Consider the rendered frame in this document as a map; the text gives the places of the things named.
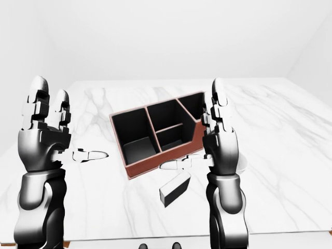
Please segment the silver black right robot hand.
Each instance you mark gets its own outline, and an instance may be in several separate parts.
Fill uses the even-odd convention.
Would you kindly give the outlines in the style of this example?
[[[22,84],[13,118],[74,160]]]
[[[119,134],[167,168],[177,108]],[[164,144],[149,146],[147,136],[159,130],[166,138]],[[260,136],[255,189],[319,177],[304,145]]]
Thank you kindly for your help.
[[[216,175],[233,175],[236,173],[239,147],[236,132],[231,125],[228,99],[224,89],[224,80],[215,78],[212,83],[212,96],[204,94],[202,124],[205,126],[203,147],[205,155],[191,154],[183,159],[162,163],[162,170],[189,169],[192,167],[209,167]]]

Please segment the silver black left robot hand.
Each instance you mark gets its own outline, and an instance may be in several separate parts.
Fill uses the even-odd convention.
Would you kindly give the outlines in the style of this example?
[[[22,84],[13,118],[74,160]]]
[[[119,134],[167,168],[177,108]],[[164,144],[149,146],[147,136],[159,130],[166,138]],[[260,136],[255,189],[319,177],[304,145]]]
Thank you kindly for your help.
[[[47,80],[36,76],[23,105],[23,125],[18,135],[18,153],[28,172],[58,169],[64,162],[79,163],[107,158],[103,151],[70,150],[70,99],[61,89],[49,110]]]

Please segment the red-brown desk caddy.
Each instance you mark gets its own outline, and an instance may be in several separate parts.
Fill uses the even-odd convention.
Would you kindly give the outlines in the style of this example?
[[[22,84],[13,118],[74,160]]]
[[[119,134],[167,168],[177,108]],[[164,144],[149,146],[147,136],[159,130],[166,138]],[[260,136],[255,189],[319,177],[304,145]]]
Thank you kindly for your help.
[[[110,115],[129,179],[203,148],[203,92]]]

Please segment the white mug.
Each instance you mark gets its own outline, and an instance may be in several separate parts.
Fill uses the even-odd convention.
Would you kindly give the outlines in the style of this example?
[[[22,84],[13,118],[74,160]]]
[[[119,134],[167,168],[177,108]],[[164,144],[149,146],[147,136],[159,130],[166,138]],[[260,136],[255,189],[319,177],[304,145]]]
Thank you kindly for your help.
[[[248,166],[247,158],[241,152],[239,152],[236,173],[238,175],[242,174],[247,169],[247,166]]]

